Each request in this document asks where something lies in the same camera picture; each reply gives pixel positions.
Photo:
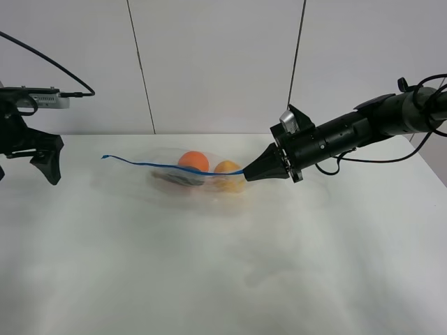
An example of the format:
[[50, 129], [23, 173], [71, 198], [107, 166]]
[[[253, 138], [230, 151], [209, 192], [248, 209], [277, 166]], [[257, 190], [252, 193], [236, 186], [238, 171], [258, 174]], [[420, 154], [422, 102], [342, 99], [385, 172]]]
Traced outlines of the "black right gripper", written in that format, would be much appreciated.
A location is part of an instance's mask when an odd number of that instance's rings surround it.
[[256, 160], [244, 168], [247, 181], [288, 179], [290, 176], [283, 153], [293, 181], [298, 182], [302, 180], [303, 169], [338, 155], [344, 156], [360, 144], [360, 115], [356, 112], [317, 126], [293, 105], [289, 105], [287, 110], [295, 115], [300, 130], [294, 134], [285, 133], [279, 122], [272, 132], [277, 144], [269, 144]]

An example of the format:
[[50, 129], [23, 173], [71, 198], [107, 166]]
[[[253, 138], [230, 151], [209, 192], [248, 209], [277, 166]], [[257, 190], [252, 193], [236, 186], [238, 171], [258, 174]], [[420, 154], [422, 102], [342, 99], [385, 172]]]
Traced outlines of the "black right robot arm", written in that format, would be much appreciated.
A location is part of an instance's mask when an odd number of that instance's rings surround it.
[[243, 169], [247, 181], [302, 180], [302, 170], [329, 159], [338, 162], [357, 148], [396, 135], [434, 133], [446, 120], [446, 91], [422, 87], [379, 96], [320, 126], [290, 105], [270, 130], [274, 142]]

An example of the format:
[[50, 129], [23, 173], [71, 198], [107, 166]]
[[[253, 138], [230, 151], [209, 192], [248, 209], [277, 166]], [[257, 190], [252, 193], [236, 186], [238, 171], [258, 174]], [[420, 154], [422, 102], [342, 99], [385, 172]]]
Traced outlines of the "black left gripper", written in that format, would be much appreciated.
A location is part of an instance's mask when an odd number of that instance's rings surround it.
[[[1, 88], [1, 154], [8, 159], [32, 157], [30, 163], [56, 186], [61, 179], [59, 159], [64, 142], [60, 135], [31, 130], [23, 119], [37, 112], [38, 103], [31, 95], [39, 91], [26, 87]], [[20, 101], [28, 102], [33, 111], [20, 112], [17, 107]], [[3, 178], [0, 167], [0, 181]]]

